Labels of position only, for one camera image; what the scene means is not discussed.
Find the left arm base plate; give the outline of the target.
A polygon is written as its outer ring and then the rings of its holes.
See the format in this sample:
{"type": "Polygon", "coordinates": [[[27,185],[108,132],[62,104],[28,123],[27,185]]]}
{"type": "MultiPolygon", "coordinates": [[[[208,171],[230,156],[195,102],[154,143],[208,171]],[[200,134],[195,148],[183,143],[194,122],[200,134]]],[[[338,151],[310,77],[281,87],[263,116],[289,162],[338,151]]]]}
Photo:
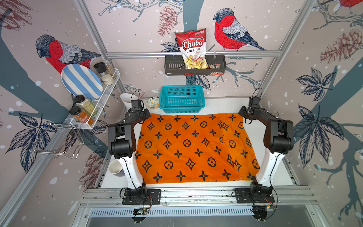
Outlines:
{"type": "Polygon", "coordinates": [[[147,189],[146,194],[138,193],[134,190],[127,189],[120,192],[123,205],[159,205],[161,199],[160,189],[147,189]]]}

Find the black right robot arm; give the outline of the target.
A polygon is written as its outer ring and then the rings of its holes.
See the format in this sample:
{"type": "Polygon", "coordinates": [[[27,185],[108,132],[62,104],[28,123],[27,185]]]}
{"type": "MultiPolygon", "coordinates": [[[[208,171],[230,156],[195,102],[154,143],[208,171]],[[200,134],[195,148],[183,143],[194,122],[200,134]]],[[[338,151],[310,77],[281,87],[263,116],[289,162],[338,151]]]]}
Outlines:
{"type": "Polygon", "coordinates": [[[251,183],[251,195],[270,195],[273,191],[273,176],[288,151],[292,150],[294,125],[269,113],[265,109],[242,106],[238,112],[245,119],[257,120],[265,125],[263,143],[265,155],[260,170],[251,183]]]}

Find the orange patterned pillowcase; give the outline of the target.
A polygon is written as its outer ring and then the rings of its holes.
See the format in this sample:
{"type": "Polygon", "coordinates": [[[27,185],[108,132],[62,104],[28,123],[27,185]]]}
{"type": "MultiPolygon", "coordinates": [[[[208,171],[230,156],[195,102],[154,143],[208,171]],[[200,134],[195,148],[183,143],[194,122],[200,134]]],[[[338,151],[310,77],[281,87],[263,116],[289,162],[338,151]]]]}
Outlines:
{"type": "Polygon", "coordinates": [[[244,118],[234,113],[152,114],[135,159],[146,184],[250,181],[260,170],[244,118]]]}

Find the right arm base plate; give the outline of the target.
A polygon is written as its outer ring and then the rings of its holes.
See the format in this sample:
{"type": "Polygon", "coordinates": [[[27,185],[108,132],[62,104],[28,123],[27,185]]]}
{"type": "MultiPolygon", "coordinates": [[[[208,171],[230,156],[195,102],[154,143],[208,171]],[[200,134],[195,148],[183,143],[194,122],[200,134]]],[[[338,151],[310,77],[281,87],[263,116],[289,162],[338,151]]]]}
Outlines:
{"type": "Polygon", "coordinates": [[[275,203],[271,187],[262,187],[261,190],[251,190],[247,187],[235,188],[233,195],[239,204],[275,203]]]}

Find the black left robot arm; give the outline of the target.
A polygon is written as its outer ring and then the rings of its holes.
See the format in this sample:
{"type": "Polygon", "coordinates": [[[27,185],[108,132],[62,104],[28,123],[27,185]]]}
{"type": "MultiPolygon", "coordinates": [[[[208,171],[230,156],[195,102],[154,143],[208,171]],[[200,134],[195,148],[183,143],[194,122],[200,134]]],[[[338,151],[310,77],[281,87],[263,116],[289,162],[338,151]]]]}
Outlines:
{"type": "Polygon", "coordinates": [[[131,109],[120,122],[108,126],[108,151],[121,164],[128,191],[139,191],[145,186],[134,154],[137,148],[134,127],[150,117],[148,109],[131,109]]]}

